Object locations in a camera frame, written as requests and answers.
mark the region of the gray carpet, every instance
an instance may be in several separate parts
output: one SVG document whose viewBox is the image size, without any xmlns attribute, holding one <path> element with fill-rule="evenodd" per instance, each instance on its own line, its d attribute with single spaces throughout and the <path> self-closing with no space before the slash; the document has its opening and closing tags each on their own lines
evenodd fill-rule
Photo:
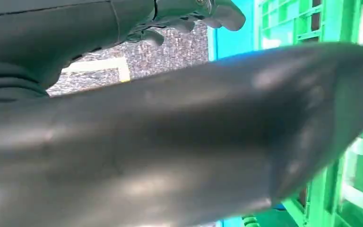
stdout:
<svg viewBox="0 0 363 227">
<path fill-rule="evenodd" d="M 152 47 L 146 43 L 121 44 L 114 48 L 86 55 L 79 62 L 111 59 L 124 56 L 131 79 L 184 68 L 208 61 L 207 27 L 198 23 L 194 31 L 181 34 L 174 29 L 158 30 L 165 43 Z M 117 69 L 62 73 L 59 82 L 48 92 L 52 96 L 73 93 L 119 82 Z"/>
</svg>

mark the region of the green plastic crate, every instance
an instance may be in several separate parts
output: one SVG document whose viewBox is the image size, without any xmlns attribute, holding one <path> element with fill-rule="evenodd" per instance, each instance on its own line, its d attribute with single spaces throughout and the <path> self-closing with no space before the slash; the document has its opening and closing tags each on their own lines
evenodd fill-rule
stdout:
<svg viewBox="0 0 363 227">
<path fill-rule="evenodd" d="M 263 0 L 255 6 L 255 49 L 304 42 L 363 44 L 363 0 Z M 283 205 L 300 227 L 363 227 L 363 134 Z"/>
<path fill-rule="evenodd" d="M 259 3 L 259 49 L 316 41 L 321 36 L 321 0 L 265 0 Z"/>
</svg>

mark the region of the white line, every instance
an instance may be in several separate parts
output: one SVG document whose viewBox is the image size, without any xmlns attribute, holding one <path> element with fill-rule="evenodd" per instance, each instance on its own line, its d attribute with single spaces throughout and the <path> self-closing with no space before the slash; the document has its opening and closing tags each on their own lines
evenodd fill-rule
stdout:
<svg viewBox="0 0 363 227">
<path fill-rule="evenodd" d="M 110 58 L 96 61 L 81 61 L 71 64 L 62 70 L 66 72 L 93 72 L 99 70 L 118 69 L 121 82 L 130 81 L 130 70 L 125 57 Z"/>
</svg>

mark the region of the blue wall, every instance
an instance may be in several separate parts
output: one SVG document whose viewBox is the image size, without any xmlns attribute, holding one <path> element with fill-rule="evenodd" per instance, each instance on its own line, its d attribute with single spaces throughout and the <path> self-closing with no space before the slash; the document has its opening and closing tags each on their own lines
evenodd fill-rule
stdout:
<svg viewBox="0 0 363 227">
<path fill-rule="evenodd" d="M 208 29 L 209 60 L 250 52 L 254 49 L 254 0 L 233 0 L 246 16 L 244 27 L 237 32 L 225 28 Z"/>
</svg>

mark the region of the gloved hand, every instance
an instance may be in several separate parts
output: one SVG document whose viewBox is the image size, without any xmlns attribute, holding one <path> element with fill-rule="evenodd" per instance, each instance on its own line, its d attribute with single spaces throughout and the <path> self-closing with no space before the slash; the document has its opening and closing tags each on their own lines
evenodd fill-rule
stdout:
<svg viewBox="0 0 363 227">
<path fill-rule="evenodd" d="M 127 42 L 145 41 L 152 45 L 162 45 L 164 38 L 152 27 L 172 27 L 182 33 L 191 32 L 194 21 L 202 20 L 213 28 L 225 27 L 237 31 L 245 23 L 245 16 L 231 0 L 156 0 L 154 19 L 135 29 Z"/>
</svg>

